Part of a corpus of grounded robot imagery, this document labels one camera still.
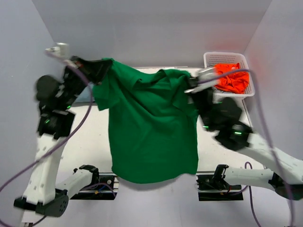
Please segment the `green t shirt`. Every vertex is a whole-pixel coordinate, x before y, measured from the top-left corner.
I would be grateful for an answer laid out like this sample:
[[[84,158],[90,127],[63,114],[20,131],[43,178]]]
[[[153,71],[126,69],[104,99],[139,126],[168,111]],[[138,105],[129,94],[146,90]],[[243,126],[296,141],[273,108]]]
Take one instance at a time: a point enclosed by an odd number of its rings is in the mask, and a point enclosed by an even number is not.
[[[132,183],[159,183],[198,168],[197,119],[188,102],[190,73],[148,74],[113,61],[93,87],[99,110],[109,111],[112,171]]]

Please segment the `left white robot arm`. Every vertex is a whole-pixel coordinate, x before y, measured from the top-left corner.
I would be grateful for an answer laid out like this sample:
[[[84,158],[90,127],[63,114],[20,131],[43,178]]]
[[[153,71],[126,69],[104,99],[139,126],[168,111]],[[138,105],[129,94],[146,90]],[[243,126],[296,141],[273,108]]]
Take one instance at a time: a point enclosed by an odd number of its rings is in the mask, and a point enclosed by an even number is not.
[[[36,100],[40,112],[37,127],[37,152],[28,186],[14,207],[45,217],[60,217],[69,199],[84,188],[100,184],[98,168],[82,165],[62,183],[56,183],[59,164],[72,130],[75,114],[70,107],[89,83],[99,85],[112,60],[86,61],[73,56],[64,69],[61,81],[43,75],[36,82]]]

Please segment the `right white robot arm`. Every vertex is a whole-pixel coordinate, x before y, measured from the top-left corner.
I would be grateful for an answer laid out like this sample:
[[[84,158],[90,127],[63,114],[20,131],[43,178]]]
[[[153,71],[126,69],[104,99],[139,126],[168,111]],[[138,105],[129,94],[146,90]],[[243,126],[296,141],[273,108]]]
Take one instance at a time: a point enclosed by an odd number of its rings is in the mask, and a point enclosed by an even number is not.
[[[271,148],[253,129],[240,121],[242,109],[230,97],[213,101],[212,87],[203,88],[198,78],[188,81],[186,94],[192,99],[203,128],[216,132],[214,139],[223,147],[248,156],[265,169],[241,169],[220,164],[209,182],[198,181],[199,190],[222,191],[234,185],[266,188],[281,197],[299,201],[303,198],[303,162],[277,148]]]

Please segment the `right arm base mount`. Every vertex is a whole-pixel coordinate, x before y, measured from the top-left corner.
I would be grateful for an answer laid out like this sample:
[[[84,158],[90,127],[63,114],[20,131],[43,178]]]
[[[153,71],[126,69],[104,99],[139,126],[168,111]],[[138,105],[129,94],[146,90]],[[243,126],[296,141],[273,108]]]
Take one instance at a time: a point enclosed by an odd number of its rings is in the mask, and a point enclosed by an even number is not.
[[[229,185],[224,180],[228,165],[218,165],[214,172],[198,171],[196,185],[199,201],[242,201],[241,185]]]

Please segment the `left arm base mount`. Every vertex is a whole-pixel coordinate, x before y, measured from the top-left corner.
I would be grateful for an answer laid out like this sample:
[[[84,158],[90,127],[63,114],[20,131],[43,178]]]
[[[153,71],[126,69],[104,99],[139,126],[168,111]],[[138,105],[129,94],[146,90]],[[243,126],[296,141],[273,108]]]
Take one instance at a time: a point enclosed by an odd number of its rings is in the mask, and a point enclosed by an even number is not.
[[[119,177],[113,173],[100,173],[96,183],[86,186],[71,200],[112,201],[119,188]]]

